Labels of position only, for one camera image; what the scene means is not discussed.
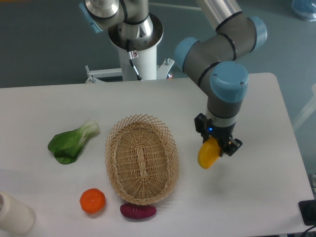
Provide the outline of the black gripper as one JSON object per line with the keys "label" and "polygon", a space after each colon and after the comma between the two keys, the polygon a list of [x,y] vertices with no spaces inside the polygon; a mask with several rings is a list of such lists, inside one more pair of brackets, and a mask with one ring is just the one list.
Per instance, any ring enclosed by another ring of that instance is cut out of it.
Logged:
{"label": "black gripper", "polygon": [[221,148],[220,157],[223,155],[232,156],[242,145],[243,142],[233,138],[235,123],[227,127],[218,127],[212,124],[212,119],[200,113],[195,119],[195,129],[202,137],[202,142],[208,141],[211,137],[217,141]]}

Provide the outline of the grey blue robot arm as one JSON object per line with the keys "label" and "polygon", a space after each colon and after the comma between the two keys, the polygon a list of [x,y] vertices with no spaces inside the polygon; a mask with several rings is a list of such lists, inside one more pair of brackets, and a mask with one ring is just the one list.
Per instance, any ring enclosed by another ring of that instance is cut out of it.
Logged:
{"label": "grey blue robot arm", "polygon": [[[236,60],[260,47],[267,38],[265,23],[246,17],[234,0],[200,0],[198,5],[215,29],[206,41],[186,38],[178,43],[177,64],[208,97],[205,114],[195,118],[196,131],[214,138],[221,155],[233,155],[242,142],[233,129],[247,93],[247,69]],[[163,36],[160,20],[146,0],[83,0],[79,7],[96,33],[107,31],[117,48],[124,81],[158,79],[157,45]]]}

